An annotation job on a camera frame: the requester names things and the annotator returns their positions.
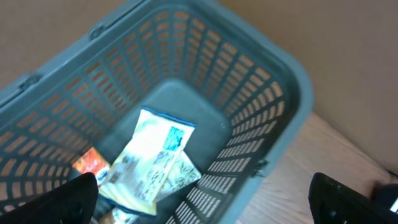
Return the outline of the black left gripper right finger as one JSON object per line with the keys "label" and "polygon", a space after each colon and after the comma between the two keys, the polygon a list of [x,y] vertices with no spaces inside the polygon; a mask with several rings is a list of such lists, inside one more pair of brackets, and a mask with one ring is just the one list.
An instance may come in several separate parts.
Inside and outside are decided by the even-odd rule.
{"label": "black left gripper right finger", "polygon": [[397,213],[373,202],[374,190],[366,197],[335,179],[317,172],[313,175],[308,201],[315,224],[397,223]]}

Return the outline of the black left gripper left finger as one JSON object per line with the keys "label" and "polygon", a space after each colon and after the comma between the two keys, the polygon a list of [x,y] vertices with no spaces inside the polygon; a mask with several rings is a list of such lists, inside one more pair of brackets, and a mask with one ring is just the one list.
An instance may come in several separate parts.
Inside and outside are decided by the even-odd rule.
{"label": "black left gripper left finger", "polygon": [[89,223],[99,190],[91,172],[53,189],[1,216],[1,224]]}

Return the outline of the small orange snack packet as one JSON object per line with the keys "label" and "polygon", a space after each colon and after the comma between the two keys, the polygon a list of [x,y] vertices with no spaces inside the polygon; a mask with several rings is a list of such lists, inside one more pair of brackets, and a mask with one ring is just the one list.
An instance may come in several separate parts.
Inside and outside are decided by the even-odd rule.
{"label": "small orange snack packet", "polygon": [[94,147],[91,147],[73,163],[72,167],[80,174],[93,173],[100,187],[109,174],[111,166]]}

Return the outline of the white blue snack bag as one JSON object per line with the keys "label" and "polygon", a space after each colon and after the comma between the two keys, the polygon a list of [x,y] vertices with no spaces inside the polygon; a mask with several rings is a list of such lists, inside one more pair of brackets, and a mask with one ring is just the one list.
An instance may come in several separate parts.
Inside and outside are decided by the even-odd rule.
{"label": "white blue snack bag", "polygon": [[195,128],[193,122],[142,107],[131,140],[99,187],[100,197],[128,208],[151,206]]}

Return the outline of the white cream tube gold cap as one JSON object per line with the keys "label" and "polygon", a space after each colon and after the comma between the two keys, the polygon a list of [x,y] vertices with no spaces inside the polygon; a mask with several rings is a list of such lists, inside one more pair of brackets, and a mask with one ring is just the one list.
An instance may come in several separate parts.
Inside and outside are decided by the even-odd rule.
{"label": "white cream tube gold cap", "polygon": [[201,179],[201,173],[193,165],[192,161],[182,152],[175,164],[172,166],[169,176],[157,194],[151,206],[144,204],[137,208],[128,208],[126,205],[117,203],[115,200],[102,196],[106,202],[114,205],[110,212],[103,215],[100,223],[133,223],[140,217],[155,218],[157,216],[156,203],[176,193],[184,187]]}

